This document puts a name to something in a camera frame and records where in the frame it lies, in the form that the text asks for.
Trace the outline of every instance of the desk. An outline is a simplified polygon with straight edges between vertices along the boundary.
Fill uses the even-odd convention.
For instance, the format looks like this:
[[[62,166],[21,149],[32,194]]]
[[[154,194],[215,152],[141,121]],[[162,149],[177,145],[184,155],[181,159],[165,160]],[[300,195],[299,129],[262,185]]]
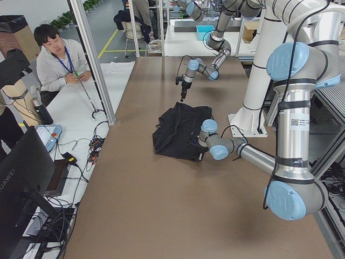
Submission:
[[[116,111],[118,108],[123,91],[126,88],[126,83],[134,66],[134,62],[120,64],[121,67],[116,68],[116,65],[108,63],[101,64],[103,75],[107,84],[109,96],[112,101],[113,109]],[[101,101],[97,94],[97,90],[92,80],[84,83],[86,91],[93,100],[96,108],[101,109]],[[92,139],[93,130],[102,121],[106,121],[106,116],[103,112],[95,114],[95,119],[91,117],[93,111],[91,103],[89,102],[87,95],[83,91],[80,84],[68,84],[48,105],[48,111],[55,124],[61,124],[63,126],[63,132],[59,139],[59,151],[61,153],[69,152],[75,156],[78,161],[78,165],[83,170],[85,164],[87,164],[87,156],[89,151],[89,141]],[[101,124],[97,128],[97,135],[105,138],[108,133],[109,127],[107,123]],[[75,142],[67,145],[61,145],[73,140],[79,140],[77,146],[72,150]],[[51,151],[51,157],[56,159],[62,159],[59,152],[55,152],[55,148]],[[89,178],[92,174],[93,166],[88,165],[89,171],[84,172],[84,176]],[[70,178],[80,177],[80,170],[72,166],[68,174]],[[74,190],[76,189],[78,181],[67,180],[64,191],[60,199],[68,202],[73,201]],[[78,186],[78,190],[75,194],[74,202],[81,200],[81,197],[86,189],[87,183],[81,181]]]
[[[213,57],[205,58],[210,62]],[[65,259],[332,258],[312,215],[288,222],[262,209],[268,175],[235,155],[199,163],[155,155],[158,117],[180,99],[180,57],[139,58],[78,211]],[[230,57],[197,76],[185,103],[208,105],[222,131],[247,76]],[[274,153],[274,134],[250,143]]]
[[[196,32],[174,32],[173,22],[168,26],[167,34],[164,40],[165,55],[166,56],[184,56],[190,55],[195,57],[200,56],[213,56],[217,53],[215,50],[209,50],[204,46],[202,40],[198,40]],[[237,48],[237,41],[239,32],[225,32],[224,39],[231,45],[231,56],[234,56]],[[254,57],[255,53],[249,51],[249,43],[245,43],[241,39],[239,49],[239,56],[241,57]]]

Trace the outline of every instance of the man's hair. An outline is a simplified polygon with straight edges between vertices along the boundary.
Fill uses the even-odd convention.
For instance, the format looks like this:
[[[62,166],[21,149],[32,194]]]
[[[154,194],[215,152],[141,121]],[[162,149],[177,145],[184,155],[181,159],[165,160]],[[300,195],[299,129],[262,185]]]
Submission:
[[[48,37],[55,39],[56,34],[59,35],[59,31],[52,25],[42,24],[33,32],[34,39],[36,40],[39,46],[42,46],[43,43],[48,42]]]

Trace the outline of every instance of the white table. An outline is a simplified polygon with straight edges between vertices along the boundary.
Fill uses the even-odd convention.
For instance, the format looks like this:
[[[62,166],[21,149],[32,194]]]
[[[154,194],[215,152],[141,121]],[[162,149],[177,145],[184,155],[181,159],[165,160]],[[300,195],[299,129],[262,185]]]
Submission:
[[[213,56],[217,54],[215,50],[209,50],[205,47],[202,40],[198,40],[196,32],[174,32],[175,21],[170,20],[171,25],[167,28],[167,34],[164,40],[164,51],[166,56],[184,56],[194,57]],[[224,39],[231,45],[231,56],[235,56],[239,32],[225,32]],[[239,56],[254,57],[255,53],[249,51],[249,43],[241,39]]]
[[[134,62],[101,64],[114,112],[116,112],[118,108],[133,66]],[[88,82],[85,82],[84,86],[96,108],[102,109],[101,101],[93,81],[89,80]],[[77,164],[81,170],[84,170],[85,165],[88,164],[87,170],[84,170],[83,175],[85,178],[90,179],[95,165],[92,166],[90,163],[87,163],[89,140],[93,137],[96,125],[102,121],[106,121],[105,114],[100,112],[95,114],[95,119],[91,117],[93,112],[92,105],[80,84],[66,85],[48,105],[47,109],[52,116],[54,123],[60,124],[63,127],[63,131],[59,139],[59,148],[57,150],[54,148],[50,152],[51,158],[62,159],[63,157],[60,153],[71,153],[77,159]],[[103,123],[97,128],[96,133],[102,138],[105,138],[108,130],[108,123]],[[72,150],[75,141],[77,140],[79,140],[78,144]],[[68,177],[79,178],[80,174],[81,172],[76,166],[71,166]],[[76,179],[67,179],[62,195],[57,198],[68,203],[73,202],[76,204],[81,200],[86,187],[86,181],[81,180],[78,184],[78,180]],[[68,207],[68,203],[66,202],[62,202],[64,207]],[[50,243],[48,247],[57,245],[59,244]],[[55,259],[58,253],[58,249],[45,253],[44,259]]]

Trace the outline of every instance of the black garment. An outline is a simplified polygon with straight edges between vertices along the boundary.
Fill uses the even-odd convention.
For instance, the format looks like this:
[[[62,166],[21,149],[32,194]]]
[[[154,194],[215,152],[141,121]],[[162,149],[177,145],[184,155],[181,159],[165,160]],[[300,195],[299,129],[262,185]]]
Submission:
[[[41,101],[45,105],[45,107],[50,104],[50,102],[57,96],[59,91],[56,92],[49,92],[49,91],[41,91]]]
[[[0,115],[0,140],[3,140],[6,145],[12,149],[23,134],[15,116],[11,110],[6,107],[4,113]],[[0,163],[6,156],[7,154],[0,143]]]
[[[150,36],[149,33],[151,32],[151,26],[146,25],[141,19],[138,17],[134,17],[135,21],[140,24],[141,27],[141,33],[144,36],[145,42],[148,44],[150,42]],[[125,12],[120,10],[117,15],[114,16],[114,22],[116,23],[116,26],[118,27],[119,31],[123,30],[123,26],[121,22],[130,22],[130,14],[129,12]]]
[[[158,119],[157,130],[153,133],[155,152],[174,158],[201,160],[208,148],[198,144],[198,135],[204,120],[211,116],[210,107],[176,103]]]

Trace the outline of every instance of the white wall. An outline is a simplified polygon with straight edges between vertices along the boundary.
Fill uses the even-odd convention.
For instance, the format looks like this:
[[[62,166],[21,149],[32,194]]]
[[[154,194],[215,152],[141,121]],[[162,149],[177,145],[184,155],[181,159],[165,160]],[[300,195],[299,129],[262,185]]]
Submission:
[[[2,0],[0,15],[24,15],[31,30],[69,11],[67,0]]]

